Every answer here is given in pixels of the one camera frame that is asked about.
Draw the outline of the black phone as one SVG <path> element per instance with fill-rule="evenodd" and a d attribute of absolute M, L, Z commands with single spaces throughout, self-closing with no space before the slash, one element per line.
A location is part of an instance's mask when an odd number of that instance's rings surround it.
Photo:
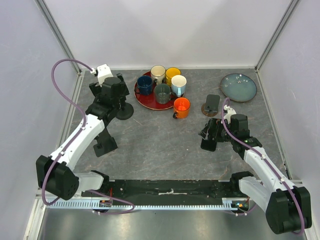
<path fill-rule="evenodd" d="M 206 151 L 214 152 L 217 148 L 217 142 L 213 139 L 211 140 L 201 140 L 200 148 Z"/>

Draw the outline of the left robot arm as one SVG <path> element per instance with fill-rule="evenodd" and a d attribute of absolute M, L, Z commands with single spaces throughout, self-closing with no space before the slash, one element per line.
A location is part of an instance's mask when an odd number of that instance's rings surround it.
<path fill-rule="evenodd" d="M 110 185 L 104 181 L 107 176 L 96 170 L 87 173 L 74 173 L 74 168 L 93 140 L 97 157 L 117 149 L 115 139 L 109 134 L 107 126 L 117 118 L 129 119 L 133 106 L 126 102 L 129 95 L 123 76 L 118 73 L 108 77 L 101 86 L 89 86 L 95 96 L 87 108 L 84 118 L 67 140 L 49 156 L 41 155 L 36 160 L 36 173 L 41 194 L 49 192 L 59 199 L 69 200 L 76 193 L 92 190 L 99 197 L 106 196 Z"/>

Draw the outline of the black round-base phone stand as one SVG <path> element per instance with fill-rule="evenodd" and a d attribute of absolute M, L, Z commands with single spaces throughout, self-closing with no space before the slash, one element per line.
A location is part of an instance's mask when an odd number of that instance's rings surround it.
<path fill-rule="evenodd" d="M 127 87 L 127 84 L 124 81 L 124 77 L 121 73 L 117 73 L 116 77 L 120 79 L 121 81 L 121 93 L 120 93 L 120 98 L 119 98 L 119 103 L 120 103 L 120 109 L 116 114 L 116 118 L 119 120 L 127 120 L 129 119 L 133 113 L 134 113 L 134 108 L 130 103 L 127 103 L 126 96 L 130 94 L 129 89 Z"/>

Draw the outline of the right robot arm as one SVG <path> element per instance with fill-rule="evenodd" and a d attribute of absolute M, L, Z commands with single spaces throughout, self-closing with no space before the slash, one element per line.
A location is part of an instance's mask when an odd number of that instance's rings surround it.
<path fill-rule="evenodd" d="M 255 171 L 258 179 L 251 173 L 234 173 L 229 191 L 235 197 L 245 194 L 252 199 L 264 211 L 275 234 L 300 234 L 312 226 L 309 191 L 296 186 L 271 162 L 262 144 L 250 135 L 246 115 L 211 118 L 199 135 L 203 150 L 214 152 L 218 143 L 231 143 L 232 149 Z"/>

